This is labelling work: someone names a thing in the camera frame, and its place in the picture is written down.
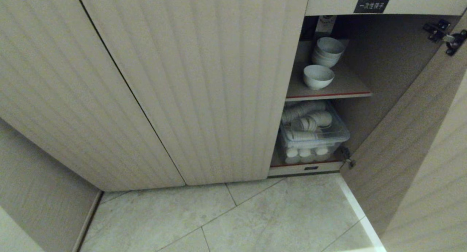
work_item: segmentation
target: label sign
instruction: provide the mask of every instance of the label sign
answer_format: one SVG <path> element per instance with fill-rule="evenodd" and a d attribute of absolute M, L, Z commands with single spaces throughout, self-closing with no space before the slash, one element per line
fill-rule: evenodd
<path fill-rule="evenodd" d="M 382 14 L 389 0 L 358 0 L 354 14 Z"/>

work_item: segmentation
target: tile floor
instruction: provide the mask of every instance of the tile floor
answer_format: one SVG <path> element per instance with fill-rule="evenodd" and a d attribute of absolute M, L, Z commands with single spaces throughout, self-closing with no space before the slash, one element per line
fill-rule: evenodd
<path fill-rule="evenodd" d="M 340 174 L 107 192 L 81 252 L 385 252 Z"/>

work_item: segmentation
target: plastic storage box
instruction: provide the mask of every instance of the plastic storage box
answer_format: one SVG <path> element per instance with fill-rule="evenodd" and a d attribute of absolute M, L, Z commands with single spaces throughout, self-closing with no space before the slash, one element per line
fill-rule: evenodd
<path fill-rule="evenodd" d="M 308 112 L 326 111 L 332 117 L 331 125 L 318 127 L 315 131 L 299 131 L 293 129 L 290 123 L 281 123 L 279 132 L 280 158 L 285 164 L 307 164 L 329 159 L 341 143 L 350 139 L 342 119 L 337 115 L 329 101 L 317 101 L 321 104 L 320 110 Z"/>

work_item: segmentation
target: ribbed cabinet door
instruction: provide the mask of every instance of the ribbed cabinet door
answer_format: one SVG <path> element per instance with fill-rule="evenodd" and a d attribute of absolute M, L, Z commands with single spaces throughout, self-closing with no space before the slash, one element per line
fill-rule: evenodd
<path fill-rule="evenodd" d="M 264 179 L 307 0 L 83 0 L 189 185 Z"/>
<path fill-rule="evenodd" d="M 0 117 L 105 191 L 180 186 L 79 0 L 0 0 Z"/>

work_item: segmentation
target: metal hinge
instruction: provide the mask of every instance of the metal hinge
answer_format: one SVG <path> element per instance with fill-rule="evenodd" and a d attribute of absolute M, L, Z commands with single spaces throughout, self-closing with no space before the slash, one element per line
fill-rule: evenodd
<path fill-rule="evenodd" d="M 339 146 L 336 151 L 337 157 L 342 159 L 343 165 L 348 165 L 349 169 L 352 169 L 357 164 L 357 161 L 351 158 L 350 150 L 345 146 Z"/>
<path fill-rule="evenodd" d="M 446 30 L 450 25 L 451 23 L 449 21 L 441 19 L 437 24 L 425 24 L 423 29 L 430 33 L 428 37 L 429 40 L 435 43 L 440 40 L 446 42 L 446 54 L 453 56 L 467 38 L 467 30 L 462 30 L 460 33 L 456 34 L 448 34 Z"/>

